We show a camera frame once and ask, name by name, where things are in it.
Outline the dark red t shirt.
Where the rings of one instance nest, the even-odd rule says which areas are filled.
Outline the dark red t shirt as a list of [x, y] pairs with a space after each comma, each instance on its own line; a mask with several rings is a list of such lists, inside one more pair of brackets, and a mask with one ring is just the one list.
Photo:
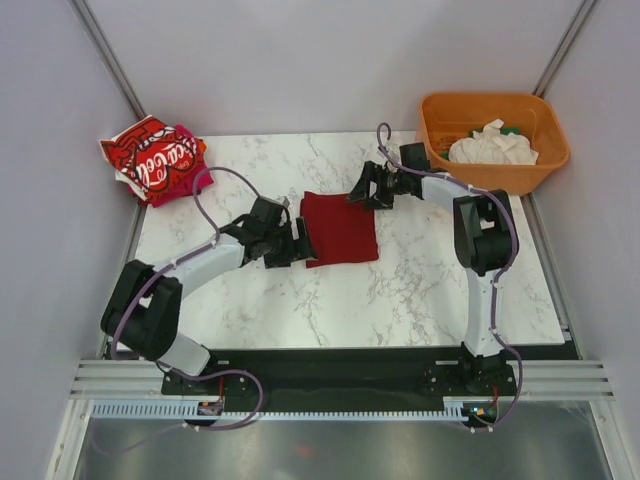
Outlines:
[[374, 212], [346, 199], [346, 194], [304, 192], [300, 214], [317, 255], [306, 261], [307, 269], [379, 259]]

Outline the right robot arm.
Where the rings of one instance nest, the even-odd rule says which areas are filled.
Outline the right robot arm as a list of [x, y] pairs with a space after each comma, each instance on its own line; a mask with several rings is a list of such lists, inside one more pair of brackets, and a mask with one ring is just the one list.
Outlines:
[[468, 285], [467, 327], [461, 357], [445, 369], [445, 384], [475, 395], [517, 395], [522, 359], [499, 334], [501, 280], [519, 253], [519, 239], [508, 194], [485, 190], [431, 167], [423, 143], [402, 145], [394, 154], [384, 144], [381, 165], [364, 164], [350, 204], [390, 210], [399, 195], [412, 195], [447, 209], [453, 218], [453, 244]]

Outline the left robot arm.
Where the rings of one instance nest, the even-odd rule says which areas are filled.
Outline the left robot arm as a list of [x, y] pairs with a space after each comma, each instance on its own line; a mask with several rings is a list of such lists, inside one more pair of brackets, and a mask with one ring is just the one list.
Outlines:
[[220, 371], [209, 349], [179, 332], [183, 300], [259, 259], [270, 269], [316, 258], [305, 219], [293, 219], [286, 205], [259, 197], [249, 213], [176, 259], [126, 263], [100, 327], [113, 347], [122, 343], [146, 360], [178, 370], [196, 392], [208, 393], [218, 385]]

